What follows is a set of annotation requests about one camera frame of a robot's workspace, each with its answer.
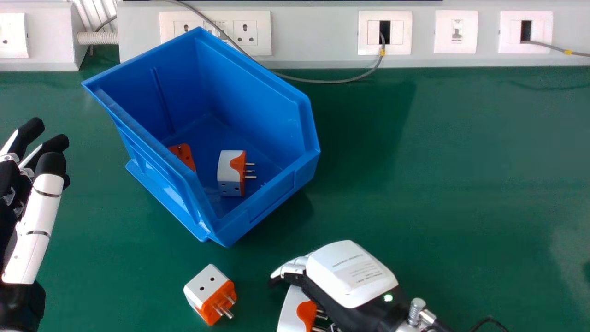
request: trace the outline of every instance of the blue plastic bin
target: blue plastic bin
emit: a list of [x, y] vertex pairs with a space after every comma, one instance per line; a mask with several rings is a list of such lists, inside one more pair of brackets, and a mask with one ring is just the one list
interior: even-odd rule
[[[200, 241], [231, 246], [314, 175], [309, 98], [201, 28], [82, 85], [113, 118], [127, 170]], [[196, 173], [167, 149], [181, 143]], [[223, 149], [256, 164], [244, 198], [218, 192]]]

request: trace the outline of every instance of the orange and white plug adapter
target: orange and white plug adapter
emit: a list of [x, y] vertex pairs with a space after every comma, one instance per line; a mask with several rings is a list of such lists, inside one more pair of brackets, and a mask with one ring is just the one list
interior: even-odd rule
[[207, 325], [217, 323], [223, 315], [229, 319], [234, 317], [230, 311], [238, 299], [234, 283], [215, 265], [207, 265], [184, 286], [183, 291], [188, 303]]
[[247, 170], [246, 166], [254, 166], [253, 162], [246, 162], [244, 150], [221, 150], [217, 164], [217, 186], [222, 196], [246, 195], [245, 180], [255, 179], [254, 170]]

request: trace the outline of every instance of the robotic hand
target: robotic hand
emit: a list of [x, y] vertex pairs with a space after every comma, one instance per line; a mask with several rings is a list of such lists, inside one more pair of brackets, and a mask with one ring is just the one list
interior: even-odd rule
[[[291, 286], [278, 332], [453, 332], [424, 300], [409, 302], [395, 275], [350, 240], [285, 263], [270, 275], [269, 285], [280, 281]], [[328, 320], [323, 327], [316, 324]], [[488, 322], [507, 332], [491, 317], [470, 331]]]
[[0, 331], [36, 331], [45, 311], [45, 291], [35, 278], [70, 179], [63, 134], [23, 158], [43, 130], [41, 119], [31, 119], [0, 150]]

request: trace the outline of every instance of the green table surface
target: green table surface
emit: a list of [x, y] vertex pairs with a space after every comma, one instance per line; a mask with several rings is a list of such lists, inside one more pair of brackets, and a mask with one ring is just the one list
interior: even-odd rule
[[[38, 280], [40, 331], [275, 331], [279, 264], [352, 239], [457, 331], [590, 331], [590, 68], [383, 69], [312, 101], [316, 176], [231, 249], [201, 243], [124, 168], [129, 157], [74, 73], [0, 73], [0, 137], [39, 116], [63, 132], [64, 193]], [[358, 71], [290, 71], [337, 78]], [[182, 287], [213, 263], [233, 320], [207, 327]], [[482, 331], [496, 331], [487, 327]]]

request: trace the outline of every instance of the metal knob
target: metal knob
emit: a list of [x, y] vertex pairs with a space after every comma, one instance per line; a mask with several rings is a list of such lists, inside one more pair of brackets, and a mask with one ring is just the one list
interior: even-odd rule
[[408, 325], [417, 327], [420, 324], [420, 311], [426, 307], [426, 302], [416, 297], [409, 305]]

